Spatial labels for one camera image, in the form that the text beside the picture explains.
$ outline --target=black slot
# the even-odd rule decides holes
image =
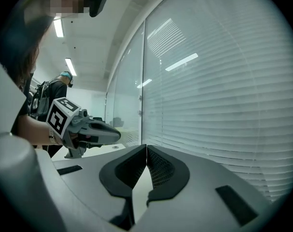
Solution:
[[[240,226],[246,225],[257,217],[257,213],[238,195],[230,186],[222,186],[215,189],[218,195],[227,205],[230,212]]]
[[[63,175],[63,174],[70,174],[70,173],[76,172],[81,169],[82,168],[79,165],[75,165],[75,166],[71,166],[68,168],[57,169],[57,171],[58,171],[59,175]]]

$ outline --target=black mesh vent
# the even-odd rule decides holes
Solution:
[[[147,167],[154,189],[170,180],[175,172],[175,168],[170,162],[150,149],[147,151]]]
[[[146,167],[146,151],[140,150],[116,166],[116,176],[130,188],[134,188]]]

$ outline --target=person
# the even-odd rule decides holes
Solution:
[[[27,85],[30,82],[27,80],[35,67],[39,44],[56,13],[63,16],[80,11],[83,0],[24,0],[21,3],[18,2],[19,0],[6,0],[2,6],[0,63],[13,82],[23,91],[29,89]],[[46,123],[28,116],[27,99],[11,132],[13,135],[28,140],[32,145],[61,145],[62,143]]]
[[[67,86],[70,87],[73,81],[73,75],[64,71],[57,78],[50,80],[50,88],[48,90],[49,94],[49,109],[52,105],[54,99],[66,97],[67,95]],[[38,116],[38,121],[46,122],[47,115]],[[52,158],[62,147],[62,145],[44,145],[43,149],[47,150],[50,157]]]

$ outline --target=white wall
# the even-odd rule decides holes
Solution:
[[[83,109],[87,109],[88,114],[104,119],[105,92],[98,92],[86,89],[68,88],[67,98]]]

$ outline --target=fluorescent light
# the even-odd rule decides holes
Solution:
[[[58,37],[64,37],[63,27],[61,25],[61,19],[54,20],[53,22],[54,22],[56,36],[58,36]]]
[[[151,82],[152,79],[147,79],[144,83],[142,83],[142,85],[138,85],[137,88],[142,88],[143,86],[147,85],[149,82]]]
[[[73,63],[71,62],[71,59],[70,58],[65,58],[65,61],[66,61],[66,64],[67,64],[67,66],[69,68],[70,73],[72,75],[74,75],[74,76],[77,76],[77,74],[75,73],[75,70],[73,68]]]
[[[198,57],[197,53],[194,53],[194,54],[192,54],[192,55],[180,60],[179,62],[169,66],[168,68],[166,68],[166,70],[169,72],[169,71],[173,70],[174,68],[176,68],[176,67],[178,67],[178,66],[180,66],[182,64],[185,64],[186,62],[191,61],[191,60],[193,60],[193,59],[195,59],[197,57]]]

